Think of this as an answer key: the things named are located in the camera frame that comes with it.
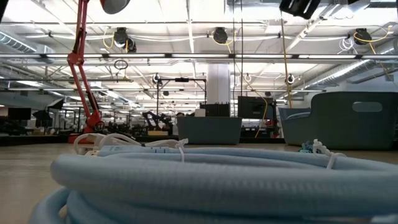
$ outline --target floor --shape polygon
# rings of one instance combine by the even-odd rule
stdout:
[[[283,144],[241,144],[238,147],[296,151]],[[398,152],[344,151],[347,156],[398,164]],[[0,223],[27,223],[34,205],[60,186],[49,165],[60,154],[74,154],[69,144],[0,147]]]

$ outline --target white column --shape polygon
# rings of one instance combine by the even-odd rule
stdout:
[[[207,103],[229,103],[231,84],[229,64],[209,64],[207,72]]]

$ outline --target light blue hose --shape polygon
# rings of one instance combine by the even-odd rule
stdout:
[[[398,213],[398,166],[258,149],[104,147],[99,156],[60,156],[63,189],[38,204],[30,224],[324,223],[327,217]]]

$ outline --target gray bin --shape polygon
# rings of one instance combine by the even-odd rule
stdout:
[[[189,144],[236,145],[241,137],[242,118],[177,118],[178,136]]]
[[[279,113],[289,145],[318,139],[329,149],[388,150],[397,108],[398,93],[342,91],[315,95],[307,116],[291,116],[307,109],[279,108]]]

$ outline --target white cable tie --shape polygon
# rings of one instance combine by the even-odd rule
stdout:
[[[185,162],[185,154],[184,151],[182,150],[184,148],[184,145],[188,144],[188,139],[183,139],[178,141],[178,143],[175,145],[176,148],[179,149],[180,154],[181,154],[181,162]]]
[[[333,165],[335,164],[336,158],[338,156],[344,156],[347,157],[346,155],[344,155],[343,153],[334,153],[331,152],[329,149],[326,148],[326,146],[322,145],[322,142],[318,141],[317,139],[313,140],[313,145],[312,145],[312,152],[317,156],[317,150],[320,150],[322,152],[322,154],[330,157],[329,163],[326,166],[326,169],[331,169],[333,167]]]

